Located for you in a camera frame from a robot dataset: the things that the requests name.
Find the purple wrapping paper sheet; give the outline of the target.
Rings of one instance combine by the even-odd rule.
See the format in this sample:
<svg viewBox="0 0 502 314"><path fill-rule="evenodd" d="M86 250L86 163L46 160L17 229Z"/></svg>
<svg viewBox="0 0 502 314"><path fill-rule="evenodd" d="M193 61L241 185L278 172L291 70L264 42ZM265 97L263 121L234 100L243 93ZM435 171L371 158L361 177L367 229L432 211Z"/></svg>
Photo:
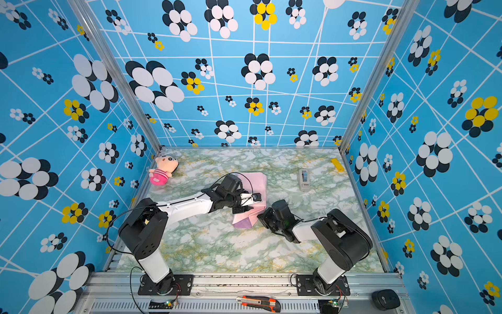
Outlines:
<svg viewBox="0 0 502 314"><path fill-rule="evenodd" d="M237 174L247 193L252 194L248 201L248 211L234 214L232 225L237 229L252 228L258 221L258 215L267 207L267 177L261 172Z"/></svg>

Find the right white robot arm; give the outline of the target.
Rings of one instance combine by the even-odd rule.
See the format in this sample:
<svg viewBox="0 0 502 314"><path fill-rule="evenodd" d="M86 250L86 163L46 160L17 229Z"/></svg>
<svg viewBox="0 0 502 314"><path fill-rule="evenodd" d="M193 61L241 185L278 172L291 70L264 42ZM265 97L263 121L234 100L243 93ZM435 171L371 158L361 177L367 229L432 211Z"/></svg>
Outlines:
<svg viewBox="0 0 502 314"><path fill-rule="evenodd" d="M317 289L323 294L338 278L366 259L373 248L371 238L339 209L306 221L296 217L285 200L279 200L259 214L258 219L273 234L283 236L289 242L317 240L321 243L328 258L316 268L313 277Z"/></svg>

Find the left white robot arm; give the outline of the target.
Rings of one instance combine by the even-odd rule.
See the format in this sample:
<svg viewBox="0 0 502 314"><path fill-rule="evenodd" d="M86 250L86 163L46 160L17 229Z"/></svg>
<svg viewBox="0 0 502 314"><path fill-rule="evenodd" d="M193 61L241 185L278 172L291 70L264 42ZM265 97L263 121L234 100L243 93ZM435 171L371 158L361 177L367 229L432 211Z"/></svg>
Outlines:
<svg viewBox="0 0 502 314"><path fill-rule="evenodd" d="M229 173L201 192L170 202L145 198L132 210L118 231L129 253L133 255L149 280L156 285L171 285L173 273L166 264L159 246L166 228L197 215L230 208L234 214L246 213L262 201L252 184L246 189L242 180L251 180L241 173Z"/></svg>

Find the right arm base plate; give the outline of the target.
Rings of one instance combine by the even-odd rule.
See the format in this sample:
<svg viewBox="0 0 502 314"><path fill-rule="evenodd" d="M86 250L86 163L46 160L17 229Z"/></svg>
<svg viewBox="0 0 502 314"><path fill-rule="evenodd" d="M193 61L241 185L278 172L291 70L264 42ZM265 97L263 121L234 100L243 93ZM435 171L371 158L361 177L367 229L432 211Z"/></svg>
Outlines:
<svg viewBox="0 0 502 314"><path fill-rule="evenodd" d="M293 273L290 284L296 288L298 296L350 296L350 287L346 276L341 276L333 283L326 283L319 275L300 275Z"/></svg>

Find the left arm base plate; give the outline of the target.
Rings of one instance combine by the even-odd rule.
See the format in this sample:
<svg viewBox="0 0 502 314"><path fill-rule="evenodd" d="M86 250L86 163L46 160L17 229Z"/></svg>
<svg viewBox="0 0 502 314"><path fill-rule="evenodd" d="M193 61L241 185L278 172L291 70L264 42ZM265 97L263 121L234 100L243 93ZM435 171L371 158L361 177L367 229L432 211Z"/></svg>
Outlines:
<svg viewBox="0 0 502 314"><path fill-rule="evenodd" d="M149 276L142 275L137 292L140 296L189 296L193 287L193 274L173 274L172 272L159 283Z"/></svg>

